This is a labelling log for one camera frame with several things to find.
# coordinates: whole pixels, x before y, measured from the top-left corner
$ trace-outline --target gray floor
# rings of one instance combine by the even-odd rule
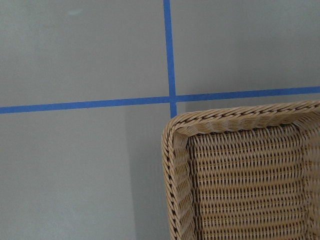
[[[320,86],[320,1],[172,0],[176,92]],[[0,107],[167,96],[162,0],[0,0]],[[179,113],[320,99],[181,102]],[[168,103],[0,114],[1,240],[169,239]]]

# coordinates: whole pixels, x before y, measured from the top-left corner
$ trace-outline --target wicker basket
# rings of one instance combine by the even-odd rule
[[[162,160],[172,240],[320,239],[320,100],[179,115]]]

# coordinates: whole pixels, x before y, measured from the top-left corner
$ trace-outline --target blue line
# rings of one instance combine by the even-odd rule
[[[181,102],[193,102],[193,101],[243,99],[243,98],[272,97],[272,96],[300,95],[300,94],[320,94],[320,86],[267,89],[267,90],[254,90],[254,91],[231,91],[231,92],[205,93],[205,94],[192,94],[192,95],[177,95],[174,97],[174,104],[176,102],[181,103]],[[167,104],[167,103],[170,103],[170,104],[172,103],[172,97],[156,96],[156,97],[127,98],[127,99],[114,99],[114,100],[101,100],[101,101],[81,101],[81,102],[39,104],[39,105],[3,106],[3,107],[0,107],[0,114],[56,111],[56,110],[69,110],[69,109],[91,109],[91,108],[104,108],[104,107],[116,107],[116,106],[130,106],[130,105]]]
[[[258,97],[272,97],[285,95],[299,95],[299,94],[319,94],[320,86],[311,87],[296,87],[283,89],[267,89],[254,91],[230,91],[219,93],[205,93],[193,95],[178,95],[177,102],[192,102],[192,101],[208,101],[208,100],[222,100],[222,99],[243,99],[243,98],[258,98]]]
[[[170,97],[170,115],[171,118],[177,115],[176,96],[176,80],[175,80],[175,62],[174,62],[174,47],[172,39],[172,24],[170,0],[163,0],[164,11],[164,28],[165,28],[165,45],[166,45],[166,62],[169,81],[169,97]]]
[[[170,100],[168,96],[156,96],[156,97],[114,99],[114,100],[102,100],[102,101],[81,101],[81,102],[40,104],[40,105],[4,106],[4,107],[0,107],[0,114],[69,110],[69,109],[91,109],[91,108],[104,108],[104,107],[116,107],[116,106],[145,105],[145,104],[165,104],[169,102]]]

